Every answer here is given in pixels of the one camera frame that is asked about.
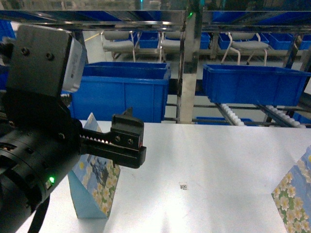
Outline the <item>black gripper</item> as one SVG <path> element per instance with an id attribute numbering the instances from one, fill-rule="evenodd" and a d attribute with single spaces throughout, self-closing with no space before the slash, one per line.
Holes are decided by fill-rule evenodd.
<path id="1" fill-rule="evenodd" d="M 100 133 L 82 128 L 63 102 L 27 92 L 1 92 L 0 206 L 36 209 L 78 162 L 80 154 L 139 168 L 145 162 L 144 122 L 133 108 L 112 116 Z"/>

